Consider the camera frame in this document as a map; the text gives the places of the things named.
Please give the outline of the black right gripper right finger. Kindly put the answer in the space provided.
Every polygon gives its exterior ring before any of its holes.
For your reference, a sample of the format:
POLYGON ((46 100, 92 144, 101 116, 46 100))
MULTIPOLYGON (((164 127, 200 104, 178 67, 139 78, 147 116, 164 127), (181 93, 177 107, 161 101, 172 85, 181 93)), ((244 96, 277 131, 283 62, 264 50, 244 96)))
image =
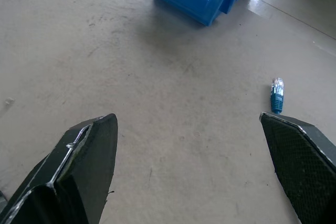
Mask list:
POLYGON ((301 224, 336 224, 336 146, 314 125, 262 112, 275 173, 301 224))

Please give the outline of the blue ethernet connector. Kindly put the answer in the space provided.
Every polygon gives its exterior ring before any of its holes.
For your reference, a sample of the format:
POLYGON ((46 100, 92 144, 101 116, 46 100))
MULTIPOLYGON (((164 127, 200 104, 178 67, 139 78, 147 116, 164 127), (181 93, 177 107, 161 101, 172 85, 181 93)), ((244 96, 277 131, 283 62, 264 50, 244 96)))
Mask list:
POLYGON ((271 111, 274 114, 282 112, 284 104, 284 82, 281 78, 274 78, 271 84, 271 111))

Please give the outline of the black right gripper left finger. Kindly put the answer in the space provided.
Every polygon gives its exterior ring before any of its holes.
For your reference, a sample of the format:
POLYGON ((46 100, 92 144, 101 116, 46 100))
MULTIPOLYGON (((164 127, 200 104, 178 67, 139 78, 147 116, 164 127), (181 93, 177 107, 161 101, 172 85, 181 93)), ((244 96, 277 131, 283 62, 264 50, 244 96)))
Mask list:
POLYGON ((99 224, 113 178, 118 120, 69 128, 0 212, 0 224, 99 224))

